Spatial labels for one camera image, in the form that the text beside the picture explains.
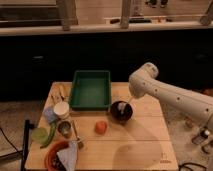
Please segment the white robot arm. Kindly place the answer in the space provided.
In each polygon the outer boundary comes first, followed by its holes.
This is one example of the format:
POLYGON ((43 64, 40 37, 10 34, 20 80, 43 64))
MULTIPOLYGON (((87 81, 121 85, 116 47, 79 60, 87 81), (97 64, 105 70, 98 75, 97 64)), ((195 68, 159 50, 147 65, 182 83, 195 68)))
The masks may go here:
POLYGON ((153 63, 143 64, 129 76, 131 95, 139 99, 149 94, 183 111, 199 126, 213 131, 213 97, 158 81, 158 74, 153 63))

